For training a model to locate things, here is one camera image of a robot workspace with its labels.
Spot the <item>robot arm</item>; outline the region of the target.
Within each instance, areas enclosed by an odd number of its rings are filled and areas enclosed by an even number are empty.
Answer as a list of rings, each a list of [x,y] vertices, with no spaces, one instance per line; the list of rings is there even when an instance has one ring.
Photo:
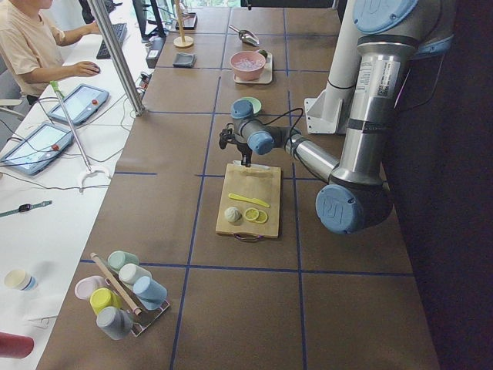
[[[412,60],[446,53],[454,37],[454,1],[337,1],[340,33],[325,89],[305,102],[311,133],[342,133],[334,157],[292,127],[268,126],[252,105],[231,106],[235,143],[253,154],[286,150],[325,185],[316,199],[321,223],[352,234],[386,220],[392,209],[381,160]]]

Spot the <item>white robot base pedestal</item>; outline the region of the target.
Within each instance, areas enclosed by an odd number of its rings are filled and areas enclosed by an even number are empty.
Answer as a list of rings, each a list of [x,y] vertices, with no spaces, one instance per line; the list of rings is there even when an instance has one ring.
[[[309,133],[346,132],[361,63],[357,51],[357,40],[361,32],[354,25],[354,5],[354,1],[346,2],[325,89],[318,97],[304,100]]]

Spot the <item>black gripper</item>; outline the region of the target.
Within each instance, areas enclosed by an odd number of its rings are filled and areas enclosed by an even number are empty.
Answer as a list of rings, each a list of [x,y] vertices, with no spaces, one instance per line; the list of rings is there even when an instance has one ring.
[[[242,155],[241,165],[251,167],[251,156],[253,152],[251,148],[249,148],[247,143],[237,143],[236,147]]]

